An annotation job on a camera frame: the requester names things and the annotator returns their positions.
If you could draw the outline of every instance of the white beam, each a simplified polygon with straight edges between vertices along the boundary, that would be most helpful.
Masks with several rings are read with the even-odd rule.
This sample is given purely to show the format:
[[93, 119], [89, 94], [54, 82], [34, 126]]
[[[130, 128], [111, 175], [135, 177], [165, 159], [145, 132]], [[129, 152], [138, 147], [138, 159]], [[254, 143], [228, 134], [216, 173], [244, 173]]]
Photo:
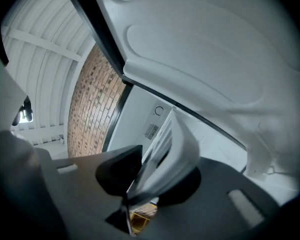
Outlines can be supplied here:
[[22, 135], [29, 141], [35, 141], [42, 138], [49, 138], [52, 136], [57, 136], [64, 134], [64, 126], [51, 126], [51, 127], [44, 127], [44, 128], [36, 128], [36, 129], [29, 129], [29, 130], [20, 130], [17, 131], [16, 134]]
[[62, 56], [68, 57], [69, 59], [72, 59], [74, 61], [79, 62], [81, 60], [81, 56], [76, 54], [73, 51], [70, 51], [66, 48], [63, 48], [59, 45], [54, 44], [53, 42], [44, 40], [40, 37], [37, 37], [33, 34], [23, 32], [21, 30], [15, 29], [15, 28], [9, 28], [6, 26], [1, 27], [1, 34], [3, 36], [8, 36], [10, 38], [14, 38], [23, 42], [30, 43], [35, 46], [42, 47], [44, 49], [50, 50], [52, 52], [55, 52], [57, 54], [60, 54]]
[[85, 50], [84, 54], [82, 55], [82, 59], [79, 61], [79, 63], [77, 64], [77, 66], [74, 70], [73, 77], [72, 77], [72, 80], [71, 80], [71, 83], [69, 86], [68, 95], [67, 95], [66, 101], [65, 101], [64, 118], [63, 118], [63, 128], [64, 128], [63, 137], [64, 137], [64, 146], [65, 146], [66, 150], [68, 150], [68, 119], [69, 119], [72, 95], [74, 94], [76, 83], [78, 81], [81, 69], [84, 66], [86, 59], [87, 59], [89, 53], [91, 52], [92, 48], [95, 46], [95, 44], [96, 44], [96, 41], [94, 39], [92, 39], [90, 44], [88, 45], [87, 49]]

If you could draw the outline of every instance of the vent grille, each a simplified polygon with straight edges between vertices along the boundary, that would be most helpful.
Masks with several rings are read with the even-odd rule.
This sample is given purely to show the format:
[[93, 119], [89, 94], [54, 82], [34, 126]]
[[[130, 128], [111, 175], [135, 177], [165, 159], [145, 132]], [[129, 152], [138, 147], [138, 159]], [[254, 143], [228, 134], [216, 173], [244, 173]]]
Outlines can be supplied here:
[[146, 138], [148, 138], [149, 140], [152, 140], [152, 138], [154, 137], [154, 135], [156, 134], [158, 130], [158, 126], [156, 126], [155, 124], [153, 123], [150, 123], [148, 129], [145, 131], [145, 134], [144, 136]]

